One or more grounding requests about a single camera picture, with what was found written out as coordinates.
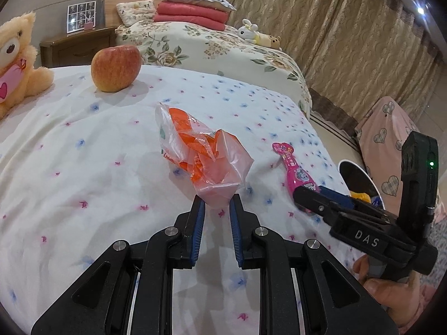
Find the person's right hand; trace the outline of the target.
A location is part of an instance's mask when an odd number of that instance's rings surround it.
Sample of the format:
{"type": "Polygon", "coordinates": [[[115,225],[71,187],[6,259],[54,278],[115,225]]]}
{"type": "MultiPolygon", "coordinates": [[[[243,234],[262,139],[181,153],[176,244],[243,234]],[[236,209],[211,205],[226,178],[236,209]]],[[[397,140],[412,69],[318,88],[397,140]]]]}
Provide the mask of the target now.
{"type": "Polygon", "coordinates": [[[369,259],[367,255],[357,259],[353,271],[359,282],[378,302],[388,308],[390,318],[398,327],[412,325],[421,314],[420,274],[412,271],[406,283],[369,278],[369,259]]]}

